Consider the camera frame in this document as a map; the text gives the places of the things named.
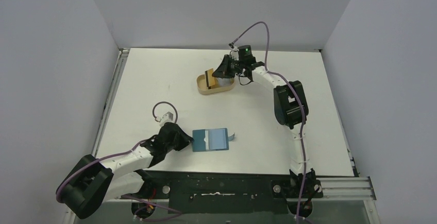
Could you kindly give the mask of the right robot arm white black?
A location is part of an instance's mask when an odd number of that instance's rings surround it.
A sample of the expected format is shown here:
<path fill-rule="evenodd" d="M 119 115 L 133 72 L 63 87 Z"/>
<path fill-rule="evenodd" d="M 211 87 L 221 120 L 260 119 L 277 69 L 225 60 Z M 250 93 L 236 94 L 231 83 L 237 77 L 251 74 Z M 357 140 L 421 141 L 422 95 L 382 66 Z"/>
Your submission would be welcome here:
<path fill-rule="evenodd" d="M 266 61 L 257 61 L 250 45 L 235 47 L 223 57 L 220 65 L 212 73 L 215 78 L 247 78 L 273 93 L 276 121 L 293 134 L 290 145 L 290 190 L 297 197 L 311 197 L 322 192 L 320 181 L 306 153 L 304 125 L 309 114 L 303 85 L 300 81 L 288 81 L 283 75 L 267 68 Z"/>

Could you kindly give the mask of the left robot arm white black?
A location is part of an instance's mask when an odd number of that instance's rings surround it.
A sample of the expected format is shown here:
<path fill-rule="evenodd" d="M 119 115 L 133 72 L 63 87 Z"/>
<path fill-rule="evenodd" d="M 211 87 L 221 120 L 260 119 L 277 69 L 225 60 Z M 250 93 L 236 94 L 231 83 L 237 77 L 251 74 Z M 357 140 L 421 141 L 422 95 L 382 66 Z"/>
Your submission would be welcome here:
<path fill-rule="evenodd" d="M 108 200 L 128 194 L 148 197 L 153 184 L 138 172 L 162 162 L 171 151 L 181 151 L 194 139 L 178 124 L 165 123 L 157 134 L 130 150 L 96 158 L 83 156 L 56 190 L 56 200 L 80 219 L 94 214 Z"/>

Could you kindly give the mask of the blue leather card holder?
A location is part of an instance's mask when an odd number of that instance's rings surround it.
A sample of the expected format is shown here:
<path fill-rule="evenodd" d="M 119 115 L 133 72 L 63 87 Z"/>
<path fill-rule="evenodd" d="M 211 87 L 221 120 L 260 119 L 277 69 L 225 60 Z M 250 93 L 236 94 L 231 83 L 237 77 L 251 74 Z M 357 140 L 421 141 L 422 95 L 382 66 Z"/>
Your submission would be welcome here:
<path fill-rule="evenodd" d="M 229 133 L 227 128 L 197 129 L 192 131 L 193 152 L 221 151 L 229 149 L 235 133 Z"/>

